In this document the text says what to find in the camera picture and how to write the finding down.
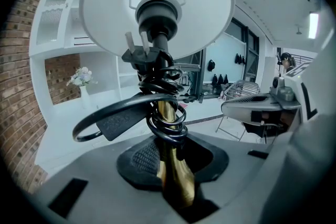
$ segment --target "person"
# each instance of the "person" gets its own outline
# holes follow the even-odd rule
[[[289,72],[290,70],[292,70],[296,67],[294,57],[292,55],[290,55],[288,52],[284,52],[281,55],[281,62],[282,62],[283,68],[286,70],[286,72]]]

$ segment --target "gold lamp stem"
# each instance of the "gold lamp stem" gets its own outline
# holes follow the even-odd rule
[[[176,120],[175,110],[169,102],[159,101],[157,107],[163,120],[167,122]],[[164,142],[160,150],[161,163],[158,176],[162,180],[163,196],[176,209],[191,206],[195,198],[195,180],[185,160],[177,158],[177,151],[180,149]]]

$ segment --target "white flowers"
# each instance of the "white flowers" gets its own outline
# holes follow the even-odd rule
[[[92,81],[92,72],[87,67],[78,68],[76,73],[71,76],[71,79],[67,82],[67,86],[74,84],[76,86],[85,86],[89,83],[97,83]]]

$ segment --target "brick wall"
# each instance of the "brick wall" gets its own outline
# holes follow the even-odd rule
[[[47,128],[37,105],[30,77],[28,45],[39,0],[16,0],[0,32],[0,152],[14,182],[33,193],[47,174],[34,165],[36,151]],[[65,80],[79,66],[79,56],[45,62],[54,103],[78,96]]]

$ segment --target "white lamp shade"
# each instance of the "white lamp shade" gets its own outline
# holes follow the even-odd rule
[[[235,0],[185,0],[177,34],[168,43],[172,57],[182,58],[211,44],[230,23],[234,7]],[[79,13],[84,30],[103,49],[122,56],[129,31],[134,43],[142,45],[129,0],[80,0]]]

